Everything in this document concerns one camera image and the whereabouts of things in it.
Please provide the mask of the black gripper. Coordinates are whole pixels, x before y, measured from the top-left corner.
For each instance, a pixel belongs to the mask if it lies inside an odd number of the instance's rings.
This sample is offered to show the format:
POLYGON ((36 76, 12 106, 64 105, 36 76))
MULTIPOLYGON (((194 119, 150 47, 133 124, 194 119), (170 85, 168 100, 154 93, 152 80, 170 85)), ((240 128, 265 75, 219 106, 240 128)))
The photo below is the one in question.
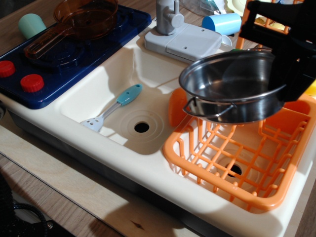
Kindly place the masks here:
POLYGON ((240 36, 272 49, 269 89, 296 101, 316 80, 316 2, 280 4, 251 0, 240 36))

